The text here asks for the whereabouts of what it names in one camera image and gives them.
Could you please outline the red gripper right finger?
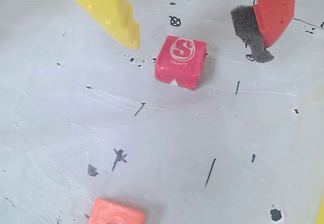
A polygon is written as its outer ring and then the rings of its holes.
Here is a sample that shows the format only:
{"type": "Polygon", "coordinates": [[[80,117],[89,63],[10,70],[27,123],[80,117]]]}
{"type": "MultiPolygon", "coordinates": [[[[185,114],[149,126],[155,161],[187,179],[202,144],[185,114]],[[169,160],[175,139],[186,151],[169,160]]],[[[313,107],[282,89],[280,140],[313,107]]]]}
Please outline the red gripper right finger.
{"type": "Polygon", "coordinates": [[[267,50],[274,45],[290,24],[295,0],[256,0],[251,6],[237,6],[230,11],[236,36],[251,49],[258,63],[274,59],[267,50]]]}

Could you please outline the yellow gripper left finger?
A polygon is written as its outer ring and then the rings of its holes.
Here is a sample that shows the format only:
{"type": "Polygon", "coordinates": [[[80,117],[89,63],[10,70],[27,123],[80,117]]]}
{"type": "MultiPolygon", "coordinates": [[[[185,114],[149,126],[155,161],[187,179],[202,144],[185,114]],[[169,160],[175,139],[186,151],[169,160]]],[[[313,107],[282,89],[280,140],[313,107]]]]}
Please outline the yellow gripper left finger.
{"type": "Polygon", "coordinates": [[[128,0],[74,0],[114,40],[127,49],[140,48],[140,27],[128,0]]]}

